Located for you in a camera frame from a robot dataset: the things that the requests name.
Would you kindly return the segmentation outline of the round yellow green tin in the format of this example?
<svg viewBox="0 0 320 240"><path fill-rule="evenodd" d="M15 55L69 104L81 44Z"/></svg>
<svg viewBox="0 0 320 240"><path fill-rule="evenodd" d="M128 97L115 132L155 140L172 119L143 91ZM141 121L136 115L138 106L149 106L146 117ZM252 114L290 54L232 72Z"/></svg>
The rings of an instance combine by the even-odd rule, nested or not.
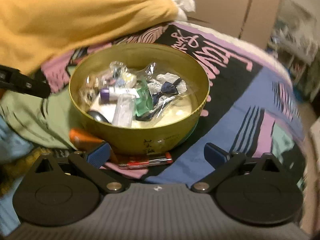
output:
<svg viewBox="0 0 320 240"><path fill-rule="evenodd" d="M151 62L170 68L193 85L193 111L172 124L152 128L121 128L95 121L80 108L78 89L90 73L102 71L112 61L122 61L136 69L143 69ZM167 152L184 142L195 129L208 95L209 80L200 64L190 55L162 44L127 43L95 52L77 65L69 81L69 97L80 124L89 133L106 140L115 153L123 154Z"/></svg>

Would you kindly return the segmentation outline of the grey round case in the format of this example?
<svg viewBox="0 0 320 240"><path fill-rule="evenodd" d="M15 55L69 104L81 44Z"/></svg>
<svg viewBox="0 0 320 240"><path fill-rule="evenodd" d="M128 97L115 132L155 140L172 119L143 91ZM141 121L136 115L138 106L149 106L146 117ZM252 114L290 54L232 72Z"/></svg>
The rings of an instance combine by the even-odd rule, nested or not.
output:
<svg viewBox="0 0 320 240"><path fill-rule="evenodd" d="M91 116L95 121L98 121L98 122L104 122L104 123L107 123L109 124L110 122L98 111L95 111L95 110L89 110L87 112L87 114L89 116Z"/></svg>

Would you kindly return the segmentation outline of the colourful patterned bedspread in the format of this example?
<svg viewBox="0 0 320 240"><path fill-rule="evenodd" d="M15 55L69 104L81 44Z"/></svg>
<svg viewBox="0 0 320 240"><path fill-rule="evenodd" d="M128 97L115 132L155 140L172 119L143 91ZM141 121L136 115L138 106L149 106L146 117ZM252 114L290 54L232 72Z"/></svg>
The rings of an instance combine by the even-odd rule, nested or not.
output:
<svg viewBox="0 0 320 240"><path fill-rule="evenodd" d="M194 27L167 23L112 42L69 50L41 67L50 96L5 94L1 116L10 131L28 143L74 148L70 130L85 129L74 115L69 97L71 75L89 55L127 43L170 46L193 57L207 74L207 102L191 135L167 151L173 163L129 170L108 161L101 169L125 184L125 191L101 193L89 180L62 172L57 165L41 172L40 154L8 205L1 205L1 236L307 239L297 225L303 206L300 186L305 159L299 148L304 135L290 77L274 58L258 48L241 48L239 40L230 42ZM193 93L170 104L159 119L140 121L135 111L131 128L164 126L188 116L195 94L189 85ZM204 157L209 142L228 153L249 157L272 153L280 161L280 171L254 169L249 175L228 178L210 193L193 192L191 185L214 171ZM146 155L114 154L117 160Z"/></svg>

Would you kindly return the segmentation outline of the orange tube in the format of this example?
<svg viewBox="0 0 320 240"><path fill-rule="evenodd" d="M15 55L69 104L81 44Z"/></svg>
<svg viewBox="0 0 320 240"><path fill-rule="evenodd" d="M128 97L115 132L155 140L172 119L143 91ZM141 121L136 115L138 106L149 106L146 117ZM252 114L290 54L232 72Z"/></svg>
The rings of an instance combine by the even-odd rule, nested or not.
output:
<svg viewBox="0 0 320 240"><path fill-rule="evenodd" d="M72 128L69 132L69 139L77 150L84 152L86 161L97 168L108 161L118 163L109 143L83 129Z"/></svg>

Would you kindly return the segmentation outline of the clear bag with bow tie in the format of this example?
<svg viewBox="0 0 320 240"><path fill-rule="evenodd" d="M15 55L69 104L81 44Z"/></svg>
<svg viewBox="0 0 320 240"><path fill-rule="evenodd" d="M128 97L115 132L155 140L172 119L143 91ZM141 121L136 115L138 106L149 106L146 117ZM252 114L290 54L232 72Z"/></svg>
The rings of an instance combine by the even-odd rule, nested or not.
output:
<svg viewBox="0 0 320 240"><path fill-rule="evenodd" d="M152 109L137 117L140 121L159 119L170 104L193 93L191 86L184 78L171 72L165 73L164 69L158 68L155 62L142 70L142 76L148 85Z"/></svg>

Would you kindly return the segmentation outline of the white tube purple cap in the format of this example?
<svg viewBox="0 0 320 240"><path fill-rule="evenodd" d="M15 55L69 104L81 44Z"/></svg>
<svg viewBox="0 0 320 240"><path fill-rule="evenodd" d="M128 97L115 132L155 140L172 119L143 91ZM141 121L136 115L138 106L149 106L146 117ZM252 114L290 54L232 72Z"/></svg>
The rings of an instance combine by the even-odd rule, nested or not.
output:
<svg viewBox="0 0 320 240"><path fill-rule="evenodd" d="M102 104L106 104L112 101L117 101L121 95L125 94L140 98L135 88L107 87L100 90L100 102Z"/></svg>

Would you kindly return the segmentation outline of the yellow bunny tissue pack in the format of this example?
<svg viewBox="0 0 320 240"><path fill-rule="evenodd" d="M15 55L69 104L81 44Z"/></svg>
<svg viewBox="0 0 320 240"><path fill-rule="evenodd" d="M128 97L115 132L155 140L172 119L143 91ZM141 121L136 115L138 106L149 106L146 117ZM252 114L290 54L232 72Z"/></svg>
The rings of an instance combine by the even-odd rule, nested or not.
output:
<svg viewBox="0 0 320 240"><path fill-rule="evenodd" d="M100 95L98 95L89 110L100 113L109 123L112 123L116 111L116 106L117 103L107 103L104 105L101 104Z"/></svg>

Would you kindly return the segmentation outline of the yellow blanket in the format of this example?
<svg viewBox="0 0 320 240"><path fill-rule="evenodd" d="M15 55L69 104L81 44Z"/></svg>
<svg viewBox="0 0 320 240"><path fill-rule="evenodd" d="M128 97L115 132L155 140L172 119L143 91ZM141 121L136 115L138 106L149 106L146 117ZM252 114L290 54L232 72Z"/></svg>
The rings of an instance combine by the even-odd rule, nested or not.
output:
<svg viewBox="0 0 320 240"><path fill-rule="evenodd" d="M172 0L1 0L1 64L30 74L55 55L177 16Z"/></svg>

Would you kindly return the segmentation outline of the white shelf unit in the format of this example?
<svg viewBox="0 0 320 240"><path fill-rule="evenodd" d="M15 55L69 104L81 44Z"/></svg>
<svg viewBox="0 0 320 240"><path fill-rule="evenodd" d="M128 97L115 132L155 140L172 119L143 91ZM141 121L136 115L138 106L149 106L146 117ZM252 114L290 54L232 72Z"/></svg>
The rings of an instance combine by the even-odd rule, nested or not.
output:
<svg viewBox="0 0 320 240"><path fill-rule="evenodd" d="M289 72L293 85L306 100L319 93L319 38L317 19L292 0L283 0L268 49Z"/></svg>

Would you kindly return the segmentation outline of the clear crinkled plastic bag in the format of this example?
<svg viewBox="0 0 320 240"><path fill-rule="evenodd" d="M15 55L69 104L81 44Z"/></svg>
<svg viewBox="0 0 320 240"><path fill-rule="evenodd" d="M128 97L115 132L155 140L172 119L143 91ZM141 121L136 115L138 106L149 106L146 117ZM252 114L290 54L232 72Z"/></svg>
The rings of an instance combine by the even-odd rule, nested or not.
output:
<svg viewBox="0 0 320 240"><path fill-rule="evenodd" d="M137 83L137 76L129 72L123 62L112 61L106 70L98 75L98 87L133 88Z"/></svg>

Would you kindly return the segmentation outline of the white cloth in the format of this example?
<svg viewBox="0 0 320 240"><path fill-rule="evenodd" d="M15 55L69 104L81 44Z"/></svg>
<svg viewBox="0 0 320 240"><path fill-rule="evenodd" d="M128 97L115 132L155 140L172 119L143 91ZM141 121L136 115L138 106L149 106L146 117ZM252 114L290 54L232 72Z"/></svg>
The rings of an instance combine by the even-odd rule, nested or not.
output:
<svg viewBox="0 0 320 240"><path fill-rule="evenodd" d="M195 12L196 5L194 0L172 0L178 7L177 21L188 21L187 13Z"/></svg>

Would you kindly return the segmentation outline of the teal foil packet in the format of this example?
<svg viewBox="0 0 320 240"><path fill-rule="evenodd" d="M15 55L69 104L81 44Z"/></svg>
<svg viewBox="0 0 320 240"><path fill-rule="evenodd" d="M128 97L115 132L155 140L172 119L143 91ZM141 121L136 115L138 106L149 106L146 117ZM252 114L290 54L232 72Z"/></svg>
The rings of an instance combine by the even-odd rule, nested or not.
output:
<svg viewBox="0 0 320 240"><path fill-rule="evenodd" d="M144 77L137 80L135 89L139 96L136 98L136 116L140 117L153 109L153 101L148 83Z"/></svg>

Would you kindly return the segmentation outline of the red white pen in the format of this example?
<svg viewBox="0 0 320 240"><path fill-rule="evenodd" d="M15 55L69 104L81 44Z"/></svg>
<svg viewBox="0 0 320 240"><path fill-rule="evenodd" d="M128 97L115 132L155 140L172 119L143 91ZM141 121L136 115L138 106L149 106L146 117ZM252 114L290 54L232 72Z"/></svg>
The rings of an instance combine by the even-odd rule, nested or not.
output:
<svg viewBox="0 0 320 240"><path fill-rule="evenodd" d="M117 165L122 169L136 170L150 166L172 164L173 159L169 152L162 154L146 154L118 158Z"/></svg>

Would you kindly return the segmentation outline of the clear bag of snacks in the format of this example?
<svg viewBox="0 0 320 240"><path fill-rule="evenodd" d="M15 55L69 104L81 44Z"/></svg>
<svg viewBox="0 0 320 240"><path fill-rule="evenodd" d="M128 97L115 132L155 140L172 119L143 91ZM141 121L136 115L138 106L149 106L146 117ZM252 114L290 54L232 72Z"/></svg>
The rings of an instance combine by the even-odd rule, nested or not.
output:
<svg viewBox="0 0 320 240"><path fill-rule="evenodd" d="M79 96L82 103L91 105L101 90L101 75L89 74L79 89Z"/></svg>

